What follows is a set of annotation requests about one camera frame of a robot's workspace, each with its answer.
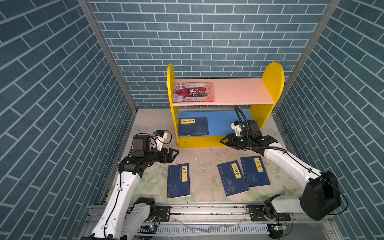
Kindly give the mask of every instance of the yellow bookshelf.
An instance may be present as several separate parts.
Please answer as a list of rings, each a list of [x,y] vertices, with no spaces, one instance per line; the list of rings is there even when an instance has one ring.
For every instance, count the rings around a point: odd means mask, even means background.
[[[214,91],[214,102],[174,103],[174,83],[210,82]],[[175,79],[172,64],[168,65],[167,87],[177,144],[182,147],[225,147],[220,140],[232,133],[230,123],[237,120],[234,111],[179,111],[179,106],[218,106],[218,105],[251,105],[244,111],[247,119],[257,121],[262,129],[272,110],[279,100],[284,87],[284,70],[279,63],[270,63],[262,78],[249,79]],[[207,117],[209,136],[179,137],[179,118]]]

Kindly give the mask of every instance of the book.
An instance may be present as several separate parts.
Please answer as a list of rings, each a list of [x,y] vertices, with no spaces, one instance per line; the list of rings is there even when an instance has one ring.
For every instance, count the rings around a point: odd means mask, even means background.
[[[220,173],[220,178],[223,183],[226,196],[235,195],[249,190],[237,161],[218,164],[217,168]]]
[[[212,83],[175,83],[172,101],[174,103],[213,102]]]
[[[207,118],[179,118],[179,137],[207,136]]]
[[[189,164],[168,166],[167,199],[191,196]]]
[[[241,157],[240,160],[248,187],[259,187],[271,184],[260,156]]]

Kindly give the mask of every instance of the blue book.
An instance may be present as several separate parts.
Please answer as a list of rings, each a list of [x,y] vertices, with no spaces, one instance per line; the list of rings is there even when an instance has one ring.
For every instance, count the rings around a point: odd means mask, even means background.
[[[167,199],[191,196],[189,164],[168,166]]]
[[[179,118],[179,137],[207,136],[207,118]]]
[[[223,182],[226,196],[231,196],[249,190],[247,182],[237,161],[221,163],[217,165],[220,173],[221,181]]]
[[[240,160],[248,187],[259,187],[271,184],[260,156],[241,157]]]

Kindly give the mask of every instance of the yellow book label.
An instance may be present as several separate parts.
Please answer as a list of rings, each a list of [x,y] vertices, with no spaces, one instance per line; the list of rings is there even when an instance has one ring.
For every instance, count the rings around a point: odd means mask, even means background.
[[[260,163],[260,159],[258,157],[255,157],[254,160],[255,160],[255,163],[256,163],[257,171],[258,172],[264,172],[263,166]]]
[[[181,124],[191,124],[196,123],[195,119],[180,119]]]
[[[237,164],[232,163],[231,165],[232,165],[232,169],[233,169],[233,172],[235,173],[236,178],[241,178],[241,174],[240,174],[239,168],[237,167]]]
[[[187,166],[182,166],[181,172],[182,172],[182,181],[187,182],[188,181]]]

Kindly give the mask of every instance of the shelf board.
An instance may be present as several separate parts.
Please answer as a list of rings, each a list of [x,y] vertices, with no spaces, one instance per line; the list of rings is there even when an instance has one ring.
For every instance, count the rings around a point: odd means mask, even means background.
[[[174,106],[274,104],[261,78],[249,79],[176,79],[175,83],[212,83],[213,102],[172,103]]]
[[[249,111],[244,111],[247,120],[252,120]],[[231,123],[238,120],[235,111],[201,111],[201,112],[181,112],[181,118],[207,118],[208,131],[207,136],[190,136],[190,137],[219,137],[226,136],[235,131],[231,128]]]

